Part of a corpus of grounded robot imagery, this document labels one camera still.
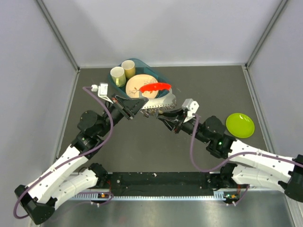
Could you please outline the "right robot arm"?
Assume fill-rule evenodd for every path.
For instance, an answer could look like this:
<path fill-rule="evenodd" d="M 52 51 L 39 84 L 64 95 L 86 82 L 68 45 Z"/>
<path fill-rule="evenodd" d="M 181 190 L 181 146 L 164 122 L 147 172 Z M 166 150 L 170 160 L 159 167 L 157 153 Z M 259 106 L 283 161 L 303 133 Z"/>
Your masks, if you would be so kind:
<path fill-rule="evenodd" d="M 236 185 L 258 186 L 277 190 L 287 197 L 303 201 L 303 157 L 285 157 L 252 147 L 227 135 L 226 127 L 216 117 L 208 117 L 203 123 L 199 115 L 179 109 L 160 113 L 157 119 L 171 131 L 184 131 L 191 135 L 190 156 L 194 141 L 206 144 L 206 150 L 219 164 L 221 182 L 226 187 Z"/>

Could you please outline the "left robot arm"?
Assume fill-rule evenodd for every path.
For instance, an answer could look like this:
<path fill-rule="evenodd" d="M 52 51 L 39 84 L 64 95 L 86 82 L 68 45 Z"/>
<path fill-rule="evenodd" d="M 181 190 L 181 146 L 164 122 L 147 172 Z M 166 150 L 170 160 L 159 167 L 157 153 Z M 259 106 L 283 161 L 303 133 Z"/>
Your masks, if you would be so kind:
<path fill-rule="evenodd" d="M 122 119 L 131 120 L 144 108 L 148 99 L 111 97 L 111 105 L 98 114 L 87 110 L 80 117 L 76 138 L 66 151 L 36 180 L 19 185 L 13 214 L 22 206 L 26 216 L 36 224 L 46 222 L 69 198 L 91 187 L 103 187 L 107 183 L 106 171 L 100 164 L 92 164 L 82 174 L 71 180 L 68 177 L 81 165 L 88 162 L 110 139 L 114 126 Z"/>

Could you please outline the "metal key holder red handle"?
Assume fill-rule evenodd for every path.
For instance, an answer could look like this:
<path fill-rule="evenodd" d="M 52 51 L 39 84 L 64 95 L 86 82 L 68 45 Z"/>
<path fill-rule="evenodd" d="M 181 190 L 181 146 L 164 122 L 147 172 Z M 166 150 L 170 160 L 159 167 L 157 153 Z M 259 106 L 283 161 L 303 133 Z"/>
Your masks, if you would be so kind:
<path fill-rule="evenodd" d="M 157 92 L 155 98 L 147 97 L 147 93 Z M 141 110 L 168 111 L 176 106 L 176 96 L 168 83 L 150 83 L 140 88 L 139 97 L 146 97 L 149 101 Z"/>

